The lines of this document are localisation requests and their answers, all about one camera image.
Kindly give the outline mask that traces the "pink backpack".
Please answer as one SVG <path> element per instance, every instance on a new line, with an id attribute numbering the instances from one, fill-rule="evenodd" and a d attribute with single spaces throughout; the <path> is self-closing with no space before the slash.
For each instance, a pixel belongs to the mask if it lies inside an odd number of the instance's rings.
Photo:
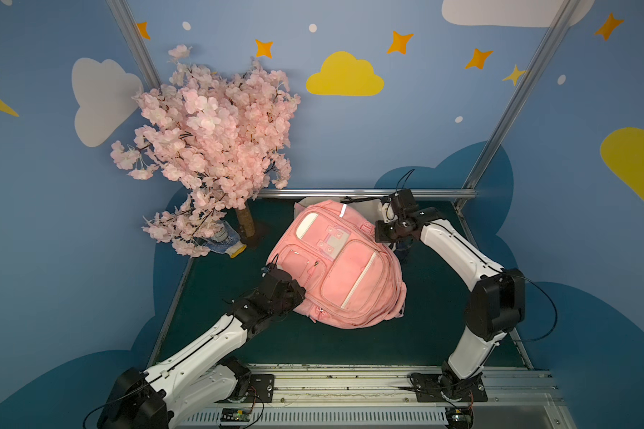
<path id="1" fill-rule="evenodd" d="M 347 204 L 326 200 L 302 209 L 268 260 L 305 289 L 294 311 L 314 322 L 351 330 L 404 314 L 407 287 L 397 256 L 375 242 L 375 226 Z"/>

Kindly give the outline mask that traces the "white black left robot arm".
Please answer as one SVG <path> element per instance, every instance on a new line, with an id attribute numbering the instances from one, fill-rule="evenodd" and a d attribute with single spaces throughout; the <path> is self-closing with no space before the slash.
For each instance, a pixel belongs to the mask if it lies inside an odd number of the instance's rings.
<path id="1" fill-rule="evenodd" d="M 305 289 L 274 264 L 259 286 L 232 302 L 229 311 L 198 339 L 145 370 L 129 368 L 96 410 L 99 428 L 175 428 L 201 408 L 245 394 L 250 372 L 232 352 L 291 313 Z"/>

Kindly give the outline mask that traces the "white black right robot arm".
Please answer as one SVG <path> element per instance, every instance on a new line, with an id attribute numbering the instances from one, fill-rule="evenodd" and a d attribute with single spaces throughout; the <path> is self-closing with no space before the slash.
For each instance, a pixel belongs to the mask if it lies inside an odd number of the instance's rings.
<path id="1" fill-rule="evenodd" d="M 461 387 L 479 375 L 495 347 L 525 318 L 525 278 L 507 270 L 467 241 L 434 207 L 421 208 L 409 189 L 380 199 L 375 239 L 420 241 L 447 262 L 470 295 L 461 339 L 442 366 L 445 382 Z"/>

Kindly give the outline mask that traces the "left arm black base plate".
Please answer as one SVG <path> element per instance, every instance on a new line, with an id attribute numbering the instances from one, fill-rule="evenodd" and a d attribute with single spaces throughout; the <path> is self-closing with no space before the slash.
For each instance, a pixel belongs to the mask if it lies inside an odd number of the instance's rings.
<path id="1" fill-rule="evenodd" d="M 264 403 L 271 403 L 275 390 L 275 375 L 251 374 L 237 380 L 236 387 L 228 398 L 231 402 L 243 402 L 258 397 Z"/>

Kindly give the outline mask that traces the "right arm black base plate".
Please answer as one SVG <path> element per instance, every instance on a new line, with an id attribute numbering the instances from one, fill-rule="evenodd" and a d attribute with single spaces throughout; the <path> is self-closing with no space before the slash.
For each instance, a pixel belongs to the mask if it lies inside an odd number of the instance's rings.
<path id="1" fill-rule="evenodd" d="M 488 402 L 481 374 L 459 379 L 451 374 L 412 373 L 408 380 L 418 402 Z"/>

